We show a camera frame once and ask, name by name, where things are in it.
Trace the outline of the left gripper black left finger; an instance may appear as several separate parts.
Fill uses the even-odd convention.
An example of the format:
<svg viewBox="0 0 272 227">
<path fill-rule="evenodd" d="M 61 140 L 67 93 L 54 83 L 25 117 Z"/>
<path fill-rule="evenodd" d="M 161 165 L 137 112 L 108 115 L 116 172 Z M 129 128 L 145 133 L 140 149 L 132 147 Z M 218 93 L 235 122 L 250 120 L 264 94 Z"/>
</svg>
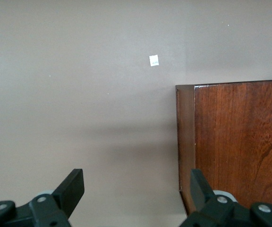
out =
<svg viewBox="0 0 272 227">
<path fill-rule="evenodd" d="M 70 227 L 83 194 L 83 170 L 73 169 L 51 194 L 40 194 L 20 207 L 0 201 L 0 227 Z"/>
</svg>

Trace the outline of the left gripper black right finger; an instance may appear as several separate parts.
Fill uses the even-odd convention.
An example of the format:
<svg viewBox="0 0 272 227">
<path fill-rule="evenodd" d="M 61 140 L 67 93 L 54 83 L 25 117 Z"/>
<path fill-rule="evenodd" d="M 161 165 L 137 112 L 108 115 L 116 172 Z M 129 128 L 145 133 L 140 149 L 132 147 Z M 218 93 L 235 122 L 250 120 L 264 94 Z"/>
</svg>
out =
<svg viewBox="0 0 272 227">
<path fill-rule="evenodd" d="M 182 227 L 272 227 L 272 204 L 255 202 L 249 209 L 213 192 L 200 169 L 192 169 L 190 190 L 196 211 Z"/>
</svg>

